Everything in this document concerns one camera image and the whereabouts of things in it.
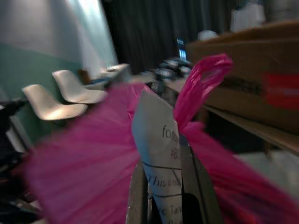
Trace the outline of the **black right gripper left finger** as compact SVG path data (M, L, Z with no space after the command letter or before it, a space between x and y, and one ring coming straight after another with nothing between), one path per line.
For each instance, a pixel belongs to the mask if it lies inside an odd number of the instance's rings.
M139 161L130 180L127 224L148 223L148 189L147 177L142 162Z

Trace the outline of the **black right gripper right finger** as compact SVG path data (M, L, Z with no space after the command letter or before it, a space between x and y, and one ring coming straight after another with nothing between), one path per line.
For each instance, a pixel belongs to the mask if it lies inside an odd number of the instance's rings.
M186 139L180 140L185 224L223 224L211 178Z

